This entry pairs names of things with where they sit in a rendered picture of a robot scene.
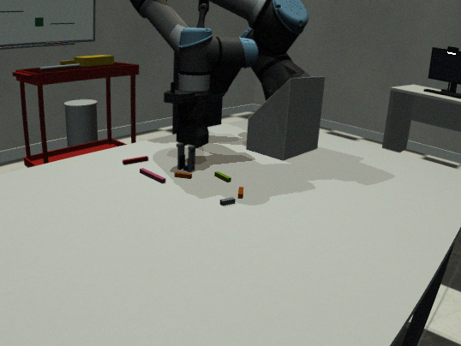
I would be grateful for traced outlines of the lime green rod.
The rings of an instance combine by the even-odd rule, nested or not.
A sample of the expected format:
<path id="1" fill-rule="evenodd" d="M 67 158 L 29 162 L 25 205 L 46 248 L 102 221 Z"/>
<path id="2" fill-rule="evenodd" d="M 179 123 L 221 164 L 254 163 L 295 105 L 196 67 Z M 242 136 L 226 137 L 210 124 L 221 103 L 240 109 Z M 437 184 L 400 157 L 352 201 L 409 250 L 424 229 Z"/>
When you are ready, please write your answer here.
<path id="1" fill-rule="evenodd" d="M 231 177 L 227 176 L 227 175 L 224 175 L 218 171 L 214 172 L 214 176 L 216 176 L 217 178 L 225 181 L 225 182 L 230 182 L 231 181 Z"/>

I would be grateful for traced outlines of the pink rod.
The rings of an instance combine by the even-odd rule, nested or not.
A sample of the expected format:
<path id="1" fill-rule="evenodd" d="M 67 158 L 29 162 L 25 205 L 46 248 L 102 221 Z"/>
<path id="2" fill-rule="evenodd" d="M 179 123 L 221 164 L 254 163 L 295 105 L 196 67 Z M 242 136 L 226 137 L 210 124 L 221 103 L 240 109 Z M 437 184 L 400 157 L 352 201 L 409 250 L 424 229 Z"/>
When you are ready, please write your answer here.
<path id="1" fill-rule="evenodd" d="M 159 176 L 157 174 L 154 174 L 149 170 L 146 170 L 146 169 L 142 168 L 142 169 L 140 169 L 140 173 L 145 175 L 145 176 L 148 176 L 148 177 L 152 178 L 153 180 L 155 180 L 157 182 L 165 183 L 165 178 L 163 178 L 162 176 Z"/>

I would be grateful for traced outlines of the red rod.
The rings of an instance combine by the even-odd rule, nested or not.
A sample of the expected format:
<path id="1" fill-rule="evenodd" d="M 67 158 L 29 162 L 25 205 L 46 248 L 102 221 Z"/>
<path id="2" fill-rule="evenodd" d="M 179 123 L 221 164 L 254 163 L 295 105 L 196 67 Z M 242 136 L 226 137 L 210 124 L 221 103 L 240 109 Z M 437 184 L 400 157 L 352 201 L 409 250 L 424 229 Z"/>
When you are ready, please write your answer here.
<path id="1" fill-rule="evenodd" d="M 123 164 L 134 164 L 139 162 L 148 161 L 148 156 L 140 157 L 140 158 L 131 158 L 123 160 Z"/>

